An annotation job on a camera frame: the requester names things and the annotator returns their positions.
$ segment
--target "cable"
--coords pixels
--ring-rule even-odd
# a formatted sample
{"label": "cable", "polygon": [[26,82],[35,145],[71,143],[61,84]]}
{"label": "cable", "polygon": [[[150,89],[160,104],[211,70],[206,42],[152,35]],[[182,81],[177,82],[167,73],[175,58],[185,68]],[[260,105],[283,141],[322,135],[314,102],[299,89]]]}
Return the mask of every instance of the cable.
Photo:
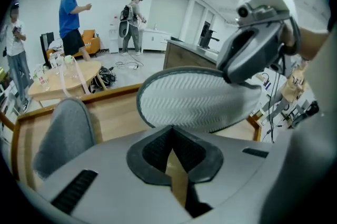
{"label": "cable", "polygon": [[263,73],[261,74],[261,76],[262,76],[263,74],[265,74],[265,75],[267,75],[267,76],[268,76],[268,78],[267,78],[267,81],[269,82],[269,75],[268,75],[268,73],[266,73],[266,72],[263,72]]}
{"label": "cable", "polygon": [[134,58],[130,53],[128,53],[128,55],[131,56],[131,57],[133,58],[134,61],[137,61],[138,63],[141,64],[141,65],[138,65],[138,66],[144,66],[144,64],[143,64],[141,61],[139,61],[139,60],[137,60],[136,58]]}
{"label": "cable", "polygon": [[265,138],[271,131],[272,131],[271,129],[269,129],[269,130],[267,131],[267,133],[266,133],[265,136],[263,137],[262,141],[264,140],[264,138]]}
{"label": "cable", "polygon": [[[273,129],[273,122],[270,120],[270,103],[271,103],[272,98],[273,98],[273,92],[274,92],[274,88],[275,88],[275,84],[276,84],[276,79],[277,79],[276,77],[277,77],[277,73],[275,74],[275,81],[274,81],[274,84],[273,84],[272,93],[270,95],[269,105],[268,105],[268,119],[269,119],[269,123],[270,123],[271,129]],[[273,131],[271,131],[271,138],[272,138],[272,143],[274,143],[274,141],[273,141]]]}
{"label": "cable", "polygon": [[128,64],[135,64],[135,66],[133,68],[134,70],[138,69],[139,67],[143,67],[144,66],[144,64],[141,61],[139,61],[136,58],[134,58],[130,53],[127,52],[127,54],[129,56],[131,56],[133,58],[133,60],[136,61],[136,62],[130,61],[130,62],[126,62],[125,63],[125,62],[122,62],[122,61],[118,61],[118,62],[116,62],[116,67],[118,69],[124,69],[126,67],[126,65],[128,65]]}
{"label": "cable", "polygon": [[[279,73],[279,77],[277,79],[277,84],[276,84],[275,95],[277,93],[277,89],[279,88],[280,77],[281,77],[281,75]],[[272,143],[274,143],[274,120],[273,119],[272,119],[272,124],[271,124],[271,138],[272,138]]]}
{"label": "cable", "polygon": [[282,72],[282,75],[285,76],[285,57],[284,57],[284,53],[282,54],[282,64],[283,64],[283,72]]}

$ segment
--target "human hand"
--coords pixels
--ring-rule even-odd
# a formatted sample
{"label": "human hand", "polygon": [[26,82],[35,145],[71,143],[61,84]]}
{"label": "human hand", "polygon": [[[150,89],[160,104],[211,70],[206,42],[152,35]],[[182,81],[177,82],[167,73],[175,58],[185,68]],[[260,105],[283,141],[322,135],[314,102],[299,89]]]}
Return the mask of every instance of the human hand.
{"label": "human hand", "polygon": [[91,6],[92,6],[91,4],[86,4],[86,5],[85,5],[85,9],[86,9],[87,11],[89,11],[89,10],[91,9]]}
{"label": "human hand", "polygon": [[17,30],[15,30],[15,31],[13,32],[13,35],[16,36],[16,37],[20,37],[20,33],[19,33]]}
{"label": "human hand", "polygon": [[281,29],[280,41],[288,47],[292,47],[295,44],[295,37],[286,24],[284,24]]}

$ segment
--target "white t-shirt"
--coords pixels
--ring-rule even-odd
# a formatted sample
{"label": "white t-shirt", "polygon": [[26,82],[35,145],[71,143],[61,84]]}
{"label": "white t-shirt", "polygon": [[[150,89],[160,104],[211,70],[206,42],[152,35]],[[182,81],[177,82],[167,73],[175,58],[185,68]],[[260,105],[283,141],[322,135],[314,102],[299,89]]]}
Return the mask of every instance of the white t-shirt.
{"label": "white t-shirt", "polygon": [[9,56],[14,56],[24,51],[23,41],[13,35],[13,29],[15,26],[17,27],[17,31],[20,34],[24,35],[23,22],[21,22],[20,20],[17,20],[15,23],[8,24],[8,27],[6,30],[6,47],[7,47],[7,54]]}

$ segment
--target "person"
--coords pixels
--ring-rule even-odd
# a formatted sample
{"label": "person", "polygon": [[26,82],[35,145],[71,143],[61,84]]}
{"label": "person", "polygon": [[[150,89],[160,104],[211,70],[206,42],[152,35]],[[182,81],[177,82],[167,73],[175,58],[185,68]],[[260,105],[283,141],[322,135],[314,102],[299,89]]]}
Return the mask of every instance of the person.
{"label": "person", "polygon": [[[331,10],[331,17],[328,22],[327,30],[315,32],[300,27],[301,45],[299,55],[309,61],[313,60],[314,57],[317,55],[318,51],[329,37],[332,31],[332,27],[336,23],[337,15],[335,10],[337,7],[335,1],[329,0],[329,6]],[[289,30],[289,28],[286,25],[283,27],[283,31],[281,34],[281,41],[285,44],[286,47],[292,47],[295,44],[294,36],[291,30]]]}
{"label": "person", "polygon": [[65,55],[74,55],[78,51],[82,52],[85,61],[90,60],[90,56],[85,49],[82,37],[78,28],[80,20],[78,14],[83,11],[89,11],[91,4],[78,6],[76,0],[61,0],[58,11],[60,24],[60,37],[63,41]]}
{"label": "person", "polygon": [[142,0],[131,0],[131,3],[128,4],[132,8],[133,12],[133,19],[128,21],[129,23],[129,28],[128,28],[128,33],[124,37],[123,40],[123,48],[122,48],[122,55],[127,54],[127,46],[128,46],[128,41],[130,40],[130,37],[132,37],[133,44],[135,45],[135,51],[136,55],[140,55],[140,49],[139,49],[139,30],[138,30],[138,17],[141,19],[143,23],[146,23],[146,19],[143,17],[143,15],[140,12],[140,8],[138,6],[139,2]]}
{"label": "person", "polygon": [[279,102],[276,109],[267,116],[268,121],[272,121],[288,104],[298,100],[306,90],[307,82],[304,79],[304,71],[307,65],[307,60],[302,59],[301,64],[294,68],[284,85],[275,93],[274,98],[262,108],[264,111],[268,111]]}
{"label": "person", "polygon": [[18,19],[19,4],[15,3],[9,10],[11,22],[3,27],[1,32],[1,41],[6,41],[7,60],[9,71],[19,94],[23,112],[26,112],[29,106],[29,100],[25,94],[25,85],[32,85],[27,56],[23,46],[26,41],[24,34],[24,23]]}

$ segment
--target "gray plastic panel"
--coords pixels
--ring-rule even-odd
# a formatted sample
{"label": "gray plastic panel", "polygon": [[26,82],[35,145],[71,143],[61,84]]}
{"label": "gray plastic panel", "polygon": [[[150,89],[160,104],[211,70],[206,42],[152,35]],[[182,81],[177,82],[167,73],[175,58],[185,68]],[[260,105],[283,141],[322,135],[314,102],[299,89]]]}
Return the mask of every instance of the gray plastic panel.
{"label": "gray plastic panel", "polygon": [[[126,163],[126,153],[131,145],[165,128],[139,132],[90,148],[53,173],[39,194],[52,201],[80,171],[90,169],[96,171],[98,176],[71,216],[88,223],[181,223],[191,220],[192,217],[171,193],[170,186],[144,183]],[[242,150],[251,147],[269,151],[271,147],[271,144],[209,133],[192,134],[216,144],[224,155],[224,163],[215,178],[211,182],[195,185],[199,200],[212,207],[223,203],[243,187],[265,161],[242,153]]]}
{"label": "gray plastic panel", "polygon": [[280,133],[267,158],[261,167],[252,174],[250,180],[221,205],[195,219],[193,224],[259,223],[266,197],[274,185],[283,164],[290,137],[291,131]]}

